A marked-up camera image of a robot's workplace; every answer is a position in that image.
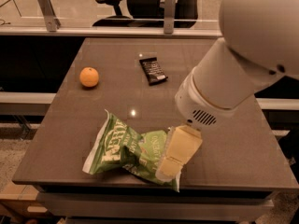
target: chair armrest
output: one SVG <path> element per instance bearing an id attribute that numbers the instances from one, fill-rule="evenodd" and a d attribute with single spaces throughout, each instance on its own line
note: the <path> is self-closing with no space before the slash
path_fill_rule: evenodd
<path id="1" fill-rule="evenodd" d="M 107 4 L 111 6 L 117 6 L 121 0 L 95 0 L 98 4 Z"/>

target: metal bracket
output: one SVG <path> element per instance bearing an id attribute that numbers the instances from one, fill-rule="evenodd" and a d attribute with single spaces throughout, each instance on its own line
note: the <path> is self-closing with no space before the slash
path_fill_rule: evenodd
<path id="1" fill-rule="evenodd" d="M 171 35 L 175 25 L 176 0 L 165 0 L 164 4 L 164 33 Z"/>
<path id="2" fill-rule="evenodd" d="M 37 0 L 44 15 L 47 31 L 55 32 L 60 27 L 50 0 Z"/>

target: green chip bag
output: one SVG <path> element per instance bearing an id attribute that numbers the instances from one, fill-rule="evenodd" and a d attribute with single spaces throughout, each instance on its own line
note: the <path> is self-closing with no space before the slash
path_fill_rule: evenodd
<path id="1" fill-rule="evenodd" d="M 107 112 L 107 120 L 96 137 L 83 172 L 94 175 L 124 168 L 133 175 L 178 191 L 179 176 L 167 183 L 155 176 L 166 137 L 164 131 L 139 134 Z"/>

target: small orange fruit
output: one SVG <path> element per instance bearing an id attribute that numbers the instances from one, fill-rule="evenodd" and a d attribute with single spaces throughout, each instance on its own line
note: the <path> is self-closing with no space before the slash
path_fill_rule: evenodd
<path id="1" fill-rule="evenodd" d="M 99 74 L 94 68 L 85 67 L 82 69 L 79 79 L 83 86 L 93 87 L 99 82 Z"/>

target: table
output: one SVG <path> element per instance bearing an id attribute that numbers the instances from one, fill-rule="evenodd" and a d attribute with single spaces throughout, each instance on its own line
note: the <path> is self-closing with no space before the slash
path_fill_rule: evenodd
<path id="1" fill-rule="evenodd" d="M 57 216 L 230 221 L 261 216 L 273 207 L 277 191 L 299 187 L 253 96 L 218 130 L 203 133 L 202 147 L 183 169 L 180 193 L 122 169 L 82 172 L 107 118 L 105 109 L 139 133 L 181 124 L 174 96 L 214 42 L 86 38 L 13 181 L 37 187 L 37 199 Z M 148 85 L 138 60 L 149 56 L 158 58 L 168 75 L 165 83 Z M 100 74 L 93 89 L 78 81 L 85 66 Z"/>

